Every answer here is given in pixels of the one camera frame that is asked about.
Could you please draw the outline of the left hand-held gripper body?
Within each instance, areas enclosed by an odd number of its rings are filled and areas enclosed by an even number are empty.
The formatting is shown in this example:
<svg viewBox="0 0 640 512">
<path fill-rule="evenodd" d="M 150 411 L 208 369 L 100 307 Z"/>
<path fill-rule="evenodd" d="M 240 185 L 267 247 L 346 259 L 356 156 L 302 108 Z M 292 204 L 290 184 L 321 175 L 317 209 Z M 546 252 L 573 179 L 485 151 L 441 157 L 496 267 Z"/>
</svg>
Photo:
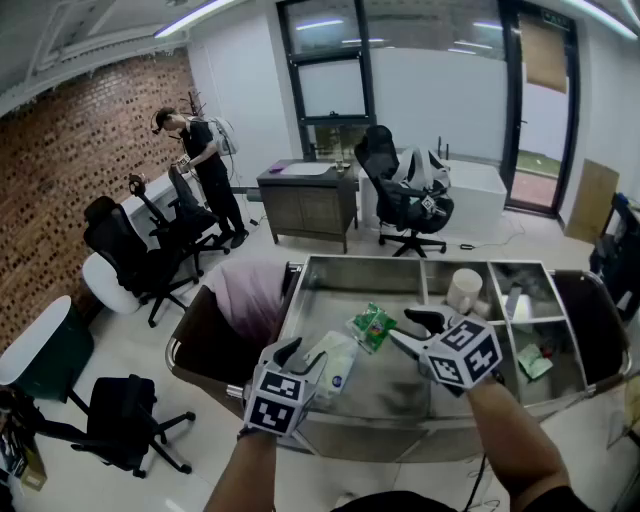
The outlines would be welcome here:
<svg viewBox="0 0 640 512">
<path fill-rule="evenodd" d="M 277 372 L 273 364 L 276 347 L 273 343 L 262 350 L 251 381 L 227 386 L 227 395 L 242 402 L 244 427 L 239 439 L 258 431 L 291 437 L 316 395 L 321 375 L 302 375 L 306 367 Z"/>
</svg>

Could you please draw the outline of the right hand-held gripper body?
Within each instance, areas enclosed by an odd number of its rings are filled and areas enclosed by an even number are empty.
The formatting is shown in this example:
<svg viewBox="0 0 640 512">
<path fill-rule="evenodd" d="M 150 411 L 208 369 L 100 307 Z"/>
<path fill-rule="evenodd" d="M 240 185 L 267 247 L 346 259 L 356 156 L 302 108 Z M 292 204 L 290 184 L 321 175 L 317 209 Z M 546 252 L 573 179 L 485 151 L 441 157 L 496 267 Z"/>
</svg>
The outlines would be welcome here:
<svg viewBox="0 0 640 512">
<path fill-rule="evenodd" d="M 426 368 L 425 375 L 455 396 L 491 375 L 502 360 L 494 327 L 469 317 L 456 319 L 435 334 L 419 356 L 419 363 Z"/>
</svg>

